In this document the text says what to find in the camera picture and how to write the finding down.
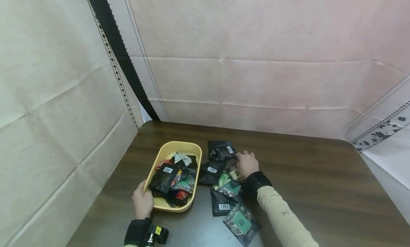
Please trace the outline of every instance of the packet barcode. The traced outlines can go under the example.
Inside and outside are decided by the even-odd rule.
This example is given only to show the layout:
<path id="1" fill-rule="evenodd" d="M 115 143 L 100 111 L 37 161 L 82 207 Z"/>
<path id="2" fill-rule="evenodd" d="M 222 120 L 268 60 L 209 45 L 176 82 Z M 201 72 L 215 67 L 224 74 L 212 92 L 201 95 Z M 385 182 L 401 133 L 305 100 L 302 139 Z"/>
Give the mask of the packet barcode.
<path id="1" fill-rule="evenodd" d="M 219 204 L 219 210 L 230 210 L 229 204 Z"/>
<path id="2" fill-rule="evenodd" d="M 227 146 L 226 148 L 228 149 L 229 153 L 233 153 L 232 148 L 230 146 Z"/>
<path id="3" fill-rule="evenodd" d="M 167 173 L 171 173 L 171 172 L 173 171 L 173 169 L 168 168 L 168 167 L 165 167 L 165 168 L 163 169 L 163 171 L 164 171 L 164 172 L 167 172 Z"/>
<path id="4" fill-rule="evenodd" d="M 217 172 L 217 170 L 214 169 L 214 168 L 212 168 L 212 167 L 208 167 L 208 171 L 209 171 L 209 172 L 212 172 L 212 173 L 216 173 L 216 172 Z"/>

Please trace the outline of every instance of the red packet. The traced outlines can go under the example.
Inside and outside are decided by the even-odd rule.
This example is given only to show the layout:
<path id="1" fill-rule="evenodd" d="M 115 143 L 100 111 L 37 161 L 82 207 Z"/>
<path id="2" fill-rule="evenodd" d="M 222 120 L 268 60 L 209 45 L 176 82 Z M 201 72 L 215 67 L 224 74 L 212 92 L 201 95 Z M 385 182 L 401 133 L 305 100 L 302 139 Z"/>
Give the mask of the red packet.
<path id="1" fill-rule="evenodd" d="M 163 163 L 173 164 L 173 162 L 170 161 L 170 160 L 163 160 L 162 162 L 160 162 L 160 163 L 155 167 L 155 169 L 156 169 L 156 170 L 159 170 L 159 168 L 161 168 L 161 166 L 162 166 Z"/>
<path id="2" fill-rule="evenodd" d="M 177 195 L 175 196 L 176 199 L 184 200 L 188 197 L 188 192 L 185 190 L 179 190 Z"/>

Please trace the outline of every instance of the right hand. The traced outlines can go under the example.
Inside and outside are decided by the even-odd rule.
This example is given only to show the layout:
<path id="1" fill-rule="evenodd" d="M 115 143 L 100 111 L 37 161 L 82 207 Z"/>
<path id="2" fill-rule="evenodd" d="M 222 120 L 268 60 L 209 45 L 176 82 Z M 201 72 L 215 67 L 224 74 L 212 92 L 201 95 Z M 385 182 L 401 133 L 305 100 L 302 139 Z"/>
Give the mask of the right hand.
<path id="1" fill-rule="evenodd" d="M 255 159 L 254 153 L 248 153 L 248 151 L 243 151 L 243 153 L 237 153 L 236 156 L 239 158 L 238 171 L 243 177 L 247 178 L 253 172 L 259 171 L 259 163 Z"/>

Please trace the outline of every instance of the floral pattern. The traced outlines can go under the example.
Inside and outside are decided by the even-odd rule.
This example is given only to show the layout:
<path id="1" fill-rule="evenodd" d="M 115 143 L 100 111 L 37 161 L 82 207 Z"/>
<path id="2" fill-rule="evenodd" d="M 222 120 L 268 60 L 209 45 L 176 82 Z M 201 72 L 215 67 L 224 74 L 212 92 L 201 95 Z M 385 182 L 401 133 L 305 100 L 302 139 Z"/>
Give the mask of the floral pattern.
<path id="1" fill-rule="evenodd" d="M 405 126 L 410 124 L 409 107 L 410 100 L 399 107 L 391 115 L 382 120 L 380 123 L 368 129 L 359 137 L 351 141 L 351 144 L 354 145 L 357 151 L 363 152 L 364 150 L 373 147 L 383 140 L 393 136 Z"/>

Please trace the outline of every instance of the left hand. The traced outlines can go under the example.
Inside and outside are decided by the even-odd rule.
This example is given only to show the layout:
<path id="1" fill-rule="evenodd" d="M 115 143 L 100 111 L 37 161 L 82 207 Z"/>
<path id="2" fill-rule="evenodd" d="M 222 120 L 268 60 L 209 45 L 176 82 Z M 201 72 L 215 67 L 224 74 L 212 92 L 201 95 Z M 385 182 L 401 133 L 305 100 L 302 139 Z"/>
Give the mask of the left hand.
<path id="1" fill-rule="evenodd" d="M 132 196 L 137 220 L 144 220 L 146 217 L 150 217 L 151 211 L 154 208 L 154 198 L 151 190 L 147 190 L 145 193 L 143 192 L 145 182 L 146 180 L 138 185 Z"/>

